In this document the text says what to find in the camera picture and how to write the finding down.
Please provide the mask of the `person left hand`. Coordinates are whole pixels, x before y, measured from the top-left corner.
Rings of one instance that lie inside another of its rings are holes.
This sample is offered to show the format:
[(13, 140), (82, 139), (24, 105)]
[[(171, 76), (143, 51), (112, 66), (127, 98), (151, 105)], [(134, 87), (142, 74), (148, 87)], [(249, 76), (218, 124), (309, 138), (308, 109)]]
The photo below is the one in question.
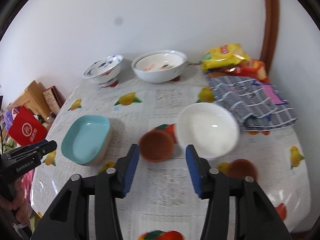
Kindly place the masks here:
[(1, 207), (5, 210), (15, 210), (17, 221), (26, 226), (29, 224), (29, 220), (32, 214), (32, 208), (30, 203), (24, 197), (24, 188), (22, 186), (21, 178), (18, 178), (14, 182), (14, 187), (16, 190), (15, 197), (12, 201), (5, 199), (1, 196)]

